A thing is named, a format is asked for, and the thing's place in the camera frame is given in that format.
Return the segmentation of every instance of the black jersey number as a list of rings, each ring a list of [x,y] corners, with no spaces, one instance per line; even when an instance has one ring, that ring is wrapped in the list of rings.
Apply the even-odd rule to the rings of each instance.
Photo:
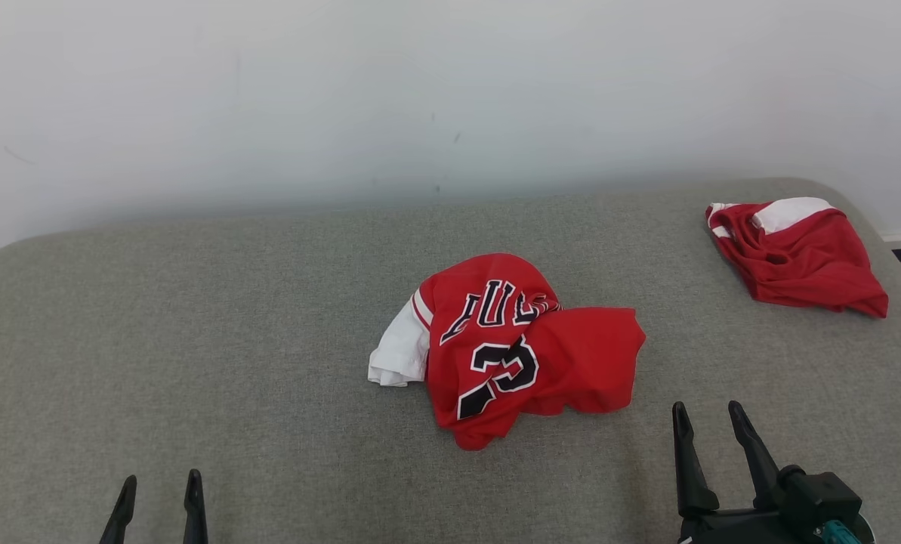
[[[497,365],[503,365],[508,372],[494,376],[463,393],[457,402],[457,420],[484,413],[491,400],[498,398],[494,393],[494,385],[499,392],[510,393],[527,389],[537,382],[537,355],[523,335],[514,345],[481,344],[474,349],[471,369],[488,372]]]

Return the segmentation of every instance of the clothing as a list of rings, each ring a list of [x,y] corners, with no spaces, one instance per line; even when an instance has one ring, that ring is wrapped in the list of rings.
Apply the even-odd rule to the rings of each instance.
[[[628,406],[644,333],[629,308],[561,310],[515,255],[481,255],[426,279],[370,355],[380,385],[426,379],[437,424],[464,449],[503,437],[518,413]]]
[[[705,217],[755,300],[886,317],[889,297],[872,275],[863,243],[829,202],[714,203]]]

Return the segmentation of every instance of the couch cushion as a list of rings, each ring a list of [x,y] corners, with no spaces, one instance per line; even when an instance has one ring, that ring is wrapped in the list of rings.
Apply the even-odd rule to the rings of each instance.
[[[887,320],[754,302],[713,201],[819,196],[860,232]],[[567,307],[630,306],[648,340],[620,413],[521,416],[465,452],[422,385],[366,380],[426,276],[482,252],[534,263]],[[180,541],[189,468],[215,543],[677,538],[670,408],[723,507],[751,485],[726,403],[780,465],[834,471],[901,542],[901,266],[803,180],[56,234],[0,251],[0,542]]]

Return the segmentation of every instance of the white wall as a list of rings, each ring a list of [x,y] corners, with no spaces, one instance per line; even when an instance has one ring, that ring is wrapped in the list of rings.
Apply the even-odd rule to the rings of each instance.
[[[901,0],[0,0],[0,247],[761,175],[901,233]]]

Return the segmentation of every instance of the white sleeve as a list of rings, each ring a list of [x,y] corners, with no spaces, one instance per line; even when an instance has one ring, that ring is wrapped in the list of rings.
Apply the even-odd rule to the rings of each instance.
[[[370,354],[370,382],[405,387],[408,382],[423,382],[427,375],[430,331],[413,307],[418,296],[406,301],[380,338],[380,345]]]

